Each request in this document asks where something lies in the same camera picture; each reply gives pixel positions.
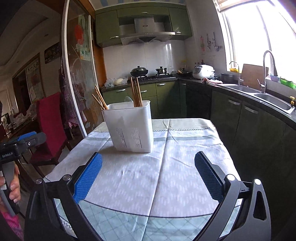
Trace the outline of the person's left hand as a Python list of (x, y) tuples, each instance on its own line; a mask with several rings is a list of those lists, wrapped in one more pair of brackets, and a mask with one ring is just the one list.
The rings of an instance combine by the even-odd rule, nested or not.
[[(9, 198), (10, 200), (12, 200), (14, 203), (18, 203), (21, 199), (21, 192), (20, 192), (20, 181), (19, 181), (19, 168), (18, 166), (14, 163), (14, 178), (10, 183), (10, 195)], [(1, 182), (1, 186), (3, 186), (6, 183), (6, 180), (3, 176), (0, 177), (0, 182)], [(1, 199), (1, 210), (3, 212), (8, 212), (6, 211), (6, 208), (4, 206), (4, 202)]]

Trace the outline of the pink sleeve forearm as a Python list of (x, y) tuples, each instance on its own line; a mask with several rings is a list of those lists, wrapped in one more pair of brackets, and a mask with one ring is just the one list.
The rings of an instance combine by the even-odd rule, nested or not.
[(17, 216), (11, 216), (3, 204), (1, 204), (1, 214), (6, 220), (7, 224), (10, 226), (12, 231), (21, 239), (24, 240), (23, 230), (21, 228), (19, 218)]

